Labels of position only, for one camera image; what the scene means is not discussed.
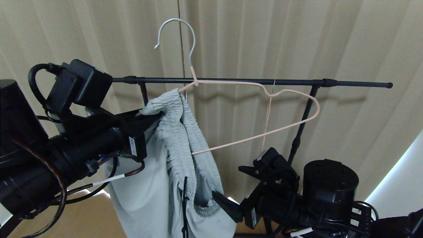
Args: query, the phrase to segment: clothing rack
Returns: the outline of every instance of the clothing rack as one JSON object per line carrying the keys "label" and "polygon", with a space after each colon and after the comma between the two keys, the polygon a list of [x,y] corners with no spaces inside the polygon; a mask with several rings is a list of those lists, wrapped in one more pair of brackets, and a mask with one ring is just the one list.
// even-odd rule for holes
{"label": "clothing rack", "polygon": [[[147,83],[192,83],[193,78],[162,78],[162,77],[136,77],[126,76],[121,78],[113,78],[114,83],[129,83],[138,84],[143,95],[144,105],[148,103],[147,97]],[[286,79],[240,79],[240,78],[198,78],[198,80],[212,80],[212,81],[237,81],[237,82],[249,82],[249,83],[260,83],[263,85],[302,85],[311,86],[310,96],[316,97],[317,91],[320,87],[328,88],[335,86],[350,86],[350,87],[372,87],[372,88],[392,88],[392,83],[377,83],[377,82],[357,82],[357,81],[338,81],[334,79],[320,79],[320,80],[286,80]],[[308,118],[311,110],[313,101],[309,99],[305,106],[302,120]],[[304,130],[305,122],[299,125],[297,135],[292,141],[291,151],[288,157],[288,163],[291,165],[294,160],[294,156],[301,143],[301,135]],[[264,218],[264,226],[267,234],[235,234],[234,237],[272,237],[273,233],[271,221]]]}

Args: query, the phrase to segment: white wall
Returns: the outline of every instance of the white wall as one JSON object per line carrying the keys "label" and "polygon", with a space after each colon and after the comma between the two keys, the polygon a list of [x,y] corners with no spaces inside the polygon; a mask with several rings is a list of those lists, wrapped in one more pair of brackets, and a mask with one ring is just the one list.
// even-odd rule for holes
{"label": "white wall", "polygon": [[367,198],[380,218],[405,216],[423,208],[423,130]]}

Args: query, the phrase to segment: hanger hook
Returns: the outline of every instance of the hanger hook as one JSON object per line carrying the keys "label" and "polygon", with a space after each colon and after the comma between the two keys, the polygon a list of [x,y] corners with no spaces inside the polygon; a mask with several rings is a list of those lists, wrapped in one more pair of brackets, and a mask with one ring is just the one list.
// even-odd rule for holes
{"label": "hanger hook", "polygon": [[194,29],[192,28],[192,26],[189,23],[187,23],[186,21],[184,21],[182,19],[179,19],[179,18],[172,18],[172,19],[169,19],[169,20],[165,21],[162,24],[162,26],[160,27],[160,29],[159,29],[159,36],[157,37],[157,44],[156,44],[156,46],[154,48],[157,49],[159,47],[159,45],[160,45],[160,36],[162,34],[163,27],[166,24],[168,24],[169,22],[173,22],[173,21],[178,21],[178,22],[184,23],[185,25],[187,25],[190,28],[190,30],[192,32],[193,43],[192,43],[192,48],[191,48],[191,51],[190,51],[190,67],[192,67],[191,56],[192,56],[192,53],[193,53],[194,47],[195,47],[195,33],[194,33]]}

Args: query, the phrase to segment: white cable sleeve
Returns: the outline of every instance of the white cable sleeve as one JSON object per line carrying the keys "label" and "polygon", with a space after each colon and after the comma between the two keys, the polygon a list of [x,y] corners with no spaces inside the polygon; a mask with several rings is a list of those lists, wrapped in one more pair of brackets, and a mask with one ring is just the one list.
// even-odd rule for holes
{"label": "white cable sleeve", "polygon": [[291,237],[296,237],[296,236],[299,236],[299,235],[310,233],[312,231],[313,231],[313,229],[311,227],[309,227],[309,228],[305,228],[305,229],[302,229],[302,230],[298,230],[296,232],[291,232],[290,235],[291,235]]}
{"label": "white cable sleeve", "polygon": [[125,177],[125,174],[116,175],[116,176],[113,176],[111,178],[105,179],[103,181],[99,181],[99,182],[93,183],[93,187],[96,186],[96,185],[100,185],[100,184],[103,184],[103,183],[106,183],[106,182],[110,182],[110,181],[113,181],[113,180],[116,180],[116,179],[124,178],[124,177]]}

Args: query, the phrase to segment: brown floor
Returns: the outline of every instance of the brown floor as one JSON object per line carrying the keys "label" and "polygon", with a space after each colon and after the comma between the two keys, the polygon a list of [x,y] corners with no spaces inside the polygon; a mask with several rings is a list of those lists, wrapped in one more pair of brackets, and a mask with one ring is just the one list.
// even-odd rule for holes
{"label": "brown floor", "polygon": [[[24,220],[9,235],[9,238],[19,238],[32,234],[43,228],[53,217],[57,207],[50,207],[33,220]],[[236,232],[264,233],[263,219],[254,230],[238,223]],[[59,221],[41,238],[124,238],[125,233],[119,223],[112,205],[106,194],[99,194],[85,201],[67,205]]]}

